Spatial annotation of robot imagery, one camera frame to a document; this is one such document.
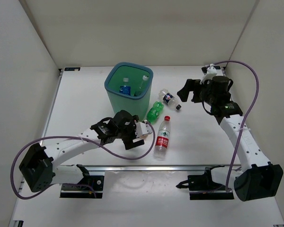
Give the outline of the black cap clear bottle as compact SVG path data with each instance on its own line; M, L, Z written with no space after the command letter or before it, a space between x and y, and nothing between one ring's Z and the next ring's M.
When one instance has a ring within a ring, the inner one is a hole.
M172 110L179 111L181 109L181 105L176 97L174 97L167 89L162 89L159 92L159 99L166 103L168 107Z

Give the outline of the red cap water bottle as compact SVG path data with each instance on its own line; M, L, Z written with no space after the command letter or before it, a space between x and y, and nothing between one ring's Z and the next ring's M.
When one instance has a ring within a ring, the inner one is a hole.
M165 116L163 122L159 126L153 154L158 161L163 161L165 159L169 145L170 132L170 116Z

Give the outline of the green plastic bottle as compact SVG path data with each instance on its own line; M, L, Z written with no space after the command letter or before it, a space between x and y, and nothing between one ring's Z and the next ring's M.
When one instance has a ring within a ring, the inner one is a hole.
M146 120L149 121L150 123L155 123L162 113L164 109L164 104L162 102L156 101L152 108L148 111Z

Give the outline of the blue label clear bottle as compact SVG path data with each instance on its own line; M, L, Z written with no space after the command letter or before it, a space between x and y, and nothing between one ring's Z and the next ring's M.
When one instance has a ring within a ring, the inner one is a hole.
M119 88L119 93L124 95L131 95L131 87L129 85L129 78L123 78L123 83Z

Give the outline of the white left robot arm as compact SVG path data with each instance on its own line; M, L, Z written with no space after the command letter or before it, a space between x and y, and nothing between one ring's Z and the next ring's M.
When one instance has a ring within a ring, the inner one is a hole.
M123 141L126 150L141 146L144 144L142 136L151 132L147 122L141 122L137 115L121 110L113 118L107 117L92 125L77 140L67 138L44 147L39 143L31 145L19 169L31 192L40 192L51 184L59 183L85 189L90 183L88 170L80 164L64 166L64 162L116 139Z

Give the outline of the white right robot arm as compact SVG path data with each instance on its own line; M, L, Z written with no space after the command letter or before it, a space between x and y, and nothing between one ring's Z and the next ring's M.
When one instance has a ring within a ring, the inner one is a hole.
M188 188L202 192L230 188L241 201L274 197L280 185L283 170L274 165L261 151L245 124L246 115L239 105L232 101L230 88L233 81L225 76L214 76L201 81L187 79L177 92L186 102L193 92L192 102L208 104L209 115L214 116L224 130L236 151L241 169L234 170L223 165L207 167L202 175L189 178Z

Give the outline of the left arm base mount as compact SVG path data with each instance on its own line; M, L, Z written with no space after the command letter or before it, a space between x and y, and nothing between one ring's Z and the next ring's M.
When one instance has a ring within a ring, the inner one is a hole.
M83 165L75 165L79 171L78 181L63 183L61 185L60 198L102 199L104 189L104 172L91 172Z

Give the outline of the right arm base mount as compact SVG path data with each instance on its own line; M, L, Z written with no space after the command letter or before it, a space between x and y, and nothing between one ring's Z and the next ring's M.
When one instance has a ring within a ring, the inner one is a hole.
M189 189L191 201L233 200L233 192L226 192L225 186L212 180L211 171L223 165L206 167L202 175L188 175L176 185L178 189Z

